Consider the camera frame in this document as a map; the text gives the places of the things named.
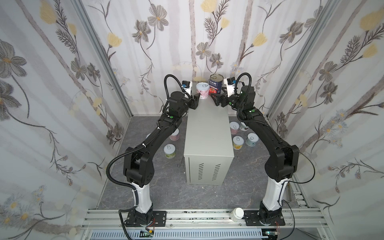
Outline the pink white can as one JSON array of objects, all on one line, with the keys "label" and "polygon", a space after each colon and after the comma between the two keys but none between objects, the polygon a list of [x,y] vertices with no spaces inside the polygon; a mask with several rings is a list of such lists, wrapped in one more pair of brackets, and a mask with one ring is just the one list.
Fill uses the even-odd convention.
[{"label": "pink white can", "polygon": [[207,83],[198,83],[196,85],[196,92],[200,94],[200,99],[205,100],[209,97],[210,86]]}]

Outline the blue red tomato can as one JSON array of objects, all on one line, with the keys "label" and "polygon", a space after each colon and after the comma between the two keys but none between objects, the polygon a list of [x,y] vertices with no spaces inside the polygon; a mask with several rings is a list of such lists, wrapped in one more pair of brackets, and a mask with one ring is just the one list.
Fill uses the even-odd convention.
[{"label": "blue red tomato can", "polygon": [[209,78],[209,94],[220,94],[224,77],[220,74],[212,74]]}]

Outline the yellow label can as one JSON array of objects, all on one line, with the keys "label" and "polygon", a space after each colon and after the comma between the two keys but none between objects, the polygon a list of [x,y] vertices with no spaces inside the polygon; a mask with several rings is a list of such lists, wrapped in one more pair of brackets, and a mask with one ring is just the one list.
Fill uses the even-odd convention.
[{"label": "yellow label can", "polygon": [[243,147],[244,143],[245,143],[245,141],[242,137],[240,137],[240,136],[233,137],[234,150],[240,150]]}]

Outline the green label can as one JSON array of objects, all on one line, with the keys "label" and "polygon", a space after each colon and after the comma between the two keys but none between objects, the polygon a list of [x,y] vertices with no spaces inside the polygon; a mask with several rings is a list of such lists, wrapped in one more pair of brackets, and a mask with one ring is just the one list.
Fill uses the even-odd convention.
[{"label": "green label can", "polygon": [[172,144],[167,144],[164,146],[164,153],[166,158],[172,159],[176,156],[176,147]]}]

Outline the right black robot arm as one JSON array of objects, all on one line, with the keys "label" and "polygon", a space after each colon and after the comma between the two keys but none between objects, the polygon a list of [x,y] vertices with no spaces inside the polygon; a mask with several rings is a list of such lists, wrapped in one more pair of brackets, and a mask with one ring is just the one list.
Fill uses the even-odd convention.
[{"label": "right black robot arm", "polygon": [[256,222],[261,226],[285,225],[282,214],[283,193],[293,174],[297,171],[301,152],[296,145],[289,145],[267,123],[265,117],[254,106],[255,90],[252,77],[242,73],[226,80],[223,93],[212,94],[216,106],[230,106],[236,111],[240,122],[248,126],[263,142],[270,157],[265,163],[268,185],[265,196],[256,213]]}]

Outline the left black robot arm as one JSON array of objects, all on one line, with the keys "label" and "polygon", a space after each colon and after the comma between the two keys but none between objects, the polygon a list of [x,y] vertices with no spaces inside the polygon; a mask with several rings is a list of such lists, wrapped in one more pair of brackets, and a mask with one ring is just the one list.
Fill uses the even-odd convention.
[{"label": "left black robot arm", "polygon": [[[171,136],[182,123],[188,110],[195,110],[199,104],[200,94],[192,94],[193,83],[180,81],[176,76],[168,74],[164,78],[167,100],[162,114],[157,120],[156,128],[135,148],[113,158],[107,165],[106,175],[110,182],[128,187],[134,194],[134,206],[127,210],[119,210],[119,218],[123,228],[154,224],[153,203],[150,198],[150,182],[154,177],[153,157],[163,142]],[[123,159],[123,174],[126,182],[116,180],[111,175],[111,167]]]}]

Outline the pink can right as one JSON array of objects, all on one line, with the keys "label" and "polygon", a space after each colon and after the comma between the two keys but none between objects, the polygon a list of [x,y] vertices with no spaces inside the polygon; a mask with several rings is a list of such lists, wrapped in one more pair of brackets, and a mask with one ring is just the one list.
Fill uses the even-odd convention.
[{"label": "pink can right", "polygon": [[230,122],[231,135],[236,135],[240,129],[240,125],[237,122]]}]

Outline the white dark can right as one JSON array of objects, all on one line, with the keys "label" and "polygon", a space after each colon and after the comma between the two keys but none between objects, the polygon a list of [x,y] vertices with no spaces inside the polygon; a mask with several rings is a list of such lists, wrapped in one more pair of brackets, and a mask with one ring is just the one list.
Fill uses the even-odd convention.
[{"label": "white dark can right", "polygon": [[249,127],[245,123],[240,122],[240,130],[241,131],[246,132],[248,129],[249,129]]}]

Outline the pink label can left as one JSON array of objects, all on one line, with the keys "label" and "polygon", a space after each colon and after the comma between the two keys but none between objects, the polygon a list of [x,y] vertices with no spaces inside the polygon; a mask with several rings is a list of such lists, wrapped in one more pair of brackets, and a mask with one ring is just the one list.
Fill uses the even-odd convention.
[{"label": "pink label can left", "polygon": [[180,138],[180,131],[179,129],[176,129],[171,135],[170,140],[171,141],[177,141]]}]

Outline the teal can right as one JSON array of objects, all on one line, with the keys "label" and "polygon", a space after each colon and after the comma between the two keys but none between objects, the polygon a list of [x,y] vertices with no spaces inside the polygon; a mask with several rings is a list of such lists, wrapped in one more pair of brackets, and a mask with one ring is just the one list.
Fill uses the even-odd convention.
[{"label": "teal can right", "polygon": [[249,133],[246,139],[246,145],[249,147],[254,147],[259,141],[259,136],[255,133]]}]

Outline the grey metal cabinet box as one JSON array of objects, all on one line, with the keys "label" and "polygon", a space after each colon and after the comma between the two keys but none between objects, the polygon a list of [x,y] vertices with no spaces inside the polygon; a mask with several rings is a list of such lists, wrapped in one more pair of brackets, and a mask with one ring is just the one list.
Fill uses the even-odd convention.
[{"label": "grey metal cabinet box", "polygon": [[234,159],[227,108],[208,97],[187,115],[184,148],[189,185],[222,185]]}]

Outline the aluminium rail frame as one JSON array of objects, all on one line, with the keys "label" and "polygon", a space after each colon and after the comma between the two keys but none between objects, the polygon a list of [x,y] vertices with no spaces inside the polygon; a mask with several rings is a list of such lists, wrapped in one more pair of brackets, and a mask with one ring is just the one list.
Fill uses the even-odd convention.
[{"label": "aluminium rail frame", "polygon": [[[184,229],[259,229],[267,239],[258,240],[333,240],[334,236],[319,209],[283,209],[285,225],[261,226],[256,222],[256,210],[246,210],[241,221],[230,219],[231,210],[162,210],[155,213],[156,223],[150,230]],[[126,232],[143,230],[144,227],[128,227]]]}]

